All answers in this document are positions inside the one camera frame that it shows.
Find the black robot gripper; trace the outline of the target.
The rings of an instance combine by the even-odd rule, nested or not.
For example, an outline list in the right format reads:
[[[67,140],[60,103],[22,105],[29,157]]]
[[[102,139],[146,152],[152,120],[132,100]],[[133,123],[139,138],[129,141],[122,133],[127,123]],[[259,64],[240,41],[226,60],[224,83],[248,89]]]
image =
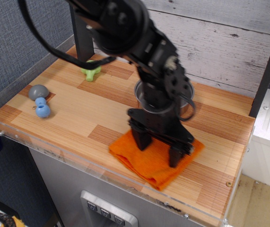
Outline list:
[[[170,145],[169,166],[177,167],[184,154],[193,152],[194,137],[181,124],[172,107],[160,112],[145,109],[128,110],[129,124],[139,150],[144,150],[156,138]]]

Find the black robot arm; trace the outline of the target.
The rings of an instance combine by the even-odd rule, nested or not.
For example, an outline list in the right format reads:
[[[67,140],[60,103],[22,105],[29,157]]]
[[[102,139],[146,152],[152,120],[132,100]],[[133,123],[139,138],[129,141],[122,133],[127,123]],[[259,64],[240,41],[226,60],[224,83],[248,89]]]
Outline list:
[[[181,114],[183,104],[194,104],[194,88],[176,47],[155,27],[140,0],[72,0],[70,4],[104,53],[137,68],[140,108],[128,110],[128,116],[138,148],[144,150],[156,138],[169,145],[169,165],[176,167],[192,153],[194,141],[182,126]]]

